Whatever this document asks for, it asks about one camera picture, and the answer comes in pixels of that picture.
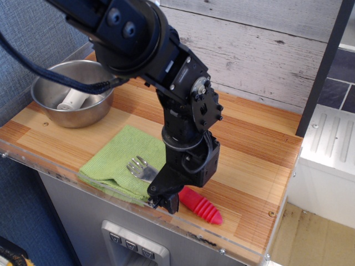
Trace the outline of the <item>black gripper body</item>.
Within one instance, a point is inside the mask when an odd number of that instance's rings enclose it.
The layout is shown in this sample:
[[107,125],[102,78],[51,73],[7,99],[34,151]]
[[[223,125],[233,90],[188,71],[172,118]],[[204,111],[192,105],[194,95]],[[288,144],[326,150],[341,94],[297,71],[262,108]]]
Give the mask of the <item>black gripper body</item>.
[[193,149],[165,151],[166,163],[148,187],[150,197],[177,194],[185,185],[203,187],[217,170],[220,143],[206,132]]

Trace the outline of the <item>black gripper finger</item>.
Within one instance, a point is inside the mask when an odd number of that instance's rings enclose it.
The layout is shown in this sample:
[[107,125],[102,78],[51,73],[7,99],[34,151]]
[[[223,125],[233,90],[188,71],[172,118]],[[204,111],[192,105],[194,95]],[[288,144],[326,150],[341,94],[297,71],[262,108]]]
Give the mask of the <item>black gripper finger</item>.
[[166,209],[170,214],[175,214],[179,210],[179,195],[166,194],[163,195],[162,207]]
[[150,196],[148,199],[148,204],[154,209],[157,209],[158,207],[164,207],[164,198],[161,195]]

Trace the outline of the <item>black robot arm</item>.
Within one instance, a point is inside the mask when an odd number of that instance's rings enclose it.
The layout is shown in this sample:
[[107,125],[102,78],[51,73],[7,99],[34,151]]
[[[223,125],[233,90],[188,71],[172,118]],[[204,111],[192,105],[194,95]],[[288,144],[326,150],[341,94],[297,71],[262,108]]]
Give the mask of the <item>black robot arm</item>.
[[149,201],[179,209],[185,185],[204,186],[216,172],[220,144],[210,127],[222,119],[207,67],[179,39],[151,1],[53,1],[87,35],[97,61],[114,75],[140,77],[156,89],[164,111],[166,163],[148,187]]

